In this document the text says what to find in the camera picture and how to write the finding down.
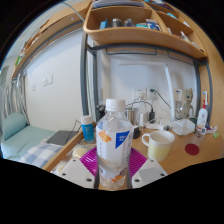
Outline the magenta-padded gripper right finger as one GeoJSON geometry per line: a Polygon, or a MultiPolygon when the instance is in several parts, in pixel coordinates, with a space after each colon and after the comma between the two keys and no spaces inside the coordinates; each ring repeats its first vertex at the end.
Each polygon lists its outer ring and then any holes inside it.
{"type": "Polygon", "coordinates": [[[147,159],[138,150],[132,148],[127,171],[127,187],[140,188],[167,175],[166,171],[154,159],[147,159]]]}

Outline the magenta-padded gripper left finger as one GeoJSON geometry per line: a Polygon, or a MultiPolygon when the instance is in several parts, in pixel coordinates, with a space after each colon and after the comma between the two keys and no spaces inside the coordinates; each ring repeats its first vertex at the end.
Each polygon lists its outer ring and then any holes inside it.
{"type": "Polygon", "coordinates": [[[80,159],[72,158],[59,176],[81,187],[97,189],[99,186],[97,149],[89,150],[80,159]]]}

